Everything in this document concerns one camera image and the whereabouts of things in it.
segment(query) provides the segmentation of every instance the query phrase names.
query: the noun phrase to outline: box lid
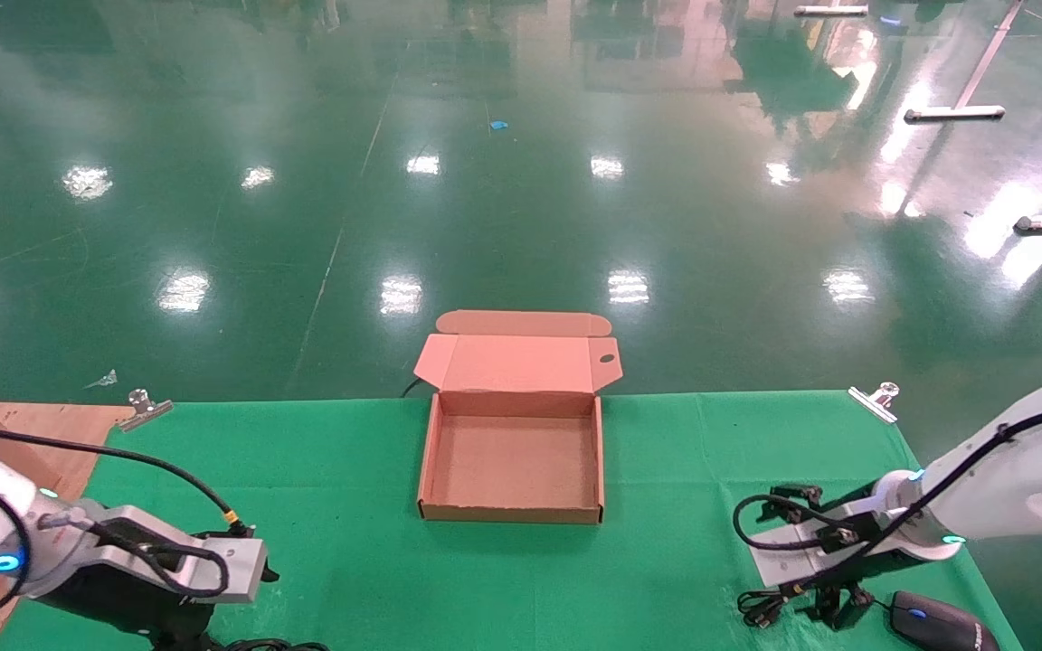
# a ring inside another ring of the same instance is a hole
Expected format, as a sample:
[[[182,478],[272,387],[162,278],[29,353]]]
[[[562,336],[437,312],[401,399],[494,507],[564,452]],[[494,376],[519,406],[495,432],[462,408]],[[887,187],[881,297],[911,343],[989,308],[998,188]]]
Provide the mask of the box lid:
[[[437,329],[416,374],[442,392],[592,394],[621,377],[611,323],[595,314],[462,309]]]

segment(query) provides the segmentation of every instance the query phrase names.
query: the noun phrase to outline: black mouse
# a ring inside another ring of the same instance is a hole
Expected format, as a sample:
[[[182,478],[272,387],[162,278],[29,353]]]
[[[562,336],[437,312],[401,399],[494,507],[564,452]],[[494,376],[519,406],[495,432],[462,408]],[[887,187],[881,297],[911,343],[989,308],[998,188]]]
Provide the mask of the black mouse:
[[[967,610],[914,593],[895,593],[890,627],[926,651],[999,651],[996,635]]]

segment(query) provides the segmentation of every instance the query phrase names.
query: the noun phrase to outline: green epoxy floor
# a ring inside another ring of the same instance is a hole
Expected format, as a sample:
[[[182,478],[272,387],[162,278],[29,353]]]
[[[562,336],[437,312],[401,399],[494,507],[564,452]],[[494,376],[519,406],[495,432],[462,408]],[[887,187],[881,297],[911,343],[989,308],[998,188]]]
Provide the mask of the green epoxy floor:
[[[1042,384],[1042,20],[911,127],[1009,3],[795,4],[0,0],[0,400],[395,396],[439,314],[588,310],[613,392],[894,380],[929,460]],[[1042,540],[971,549],[1042,651]]]

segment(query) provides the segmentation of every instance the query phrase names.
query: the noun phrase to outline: green tablecloth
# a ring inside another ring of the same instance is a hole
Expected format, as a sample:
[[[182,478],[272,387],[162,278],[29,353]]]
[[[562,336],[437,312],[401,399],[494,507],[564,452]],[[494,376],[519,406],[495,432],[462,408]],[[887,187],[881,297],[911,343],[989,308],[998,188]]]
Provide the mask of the green tablecloth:
[[[221,606],[220,640],[321,641],[333,651],[909,650],[877,606],[832,633],[787,609],[742,626],[735,598],[761,587],[730,508],[776,482],[827,498],[917,462],[894,426],[844,392],[605,397],[605,523],[425,523],[415,499],[423,400],[178,404],[110,444],[178,462],[268,541],[281,573],[251,606]],[[104,457],[88,495],[140,505],[191,531],[218,510],[176,477]],[[978,615],[1020,648],[967,552],[869,580]],[[38,603],[0,651],[145,641]]]

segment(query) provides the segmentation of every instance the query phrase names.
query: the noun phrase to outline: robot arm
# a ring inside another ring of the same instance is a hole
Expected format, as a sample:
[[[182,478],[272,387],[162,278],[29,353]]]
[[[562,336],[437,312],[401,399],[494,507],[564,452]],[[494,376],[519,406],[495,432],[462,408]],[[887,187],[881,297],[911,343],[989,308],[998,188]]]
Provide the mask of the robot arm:
[[[737,528],[764,583],[776,587],[740,599],[750,626],[769,626],[805,591],[819,593],[814,617],[850,626],[863,609],[851,617],[840,608],[840,589],[869,606],[873,598],[858,587],[864,578],[950,558],[969,539],[1042,534],[1042,387],[925,470],[894,470],[824,505],[816,486],[803,490],[813,496],[807,507],[773,499],[790,486],[750,498],[789,524],[755,536]]]
[[[64,502],[3,462],[0,498],[0,573],[21,578],[14,593],[146,635],[156,650],[220,648],[205,633],[215,604],[253,601],[262,580],[277,579],[264,541],[242,524],[189,535],[133,506]]]

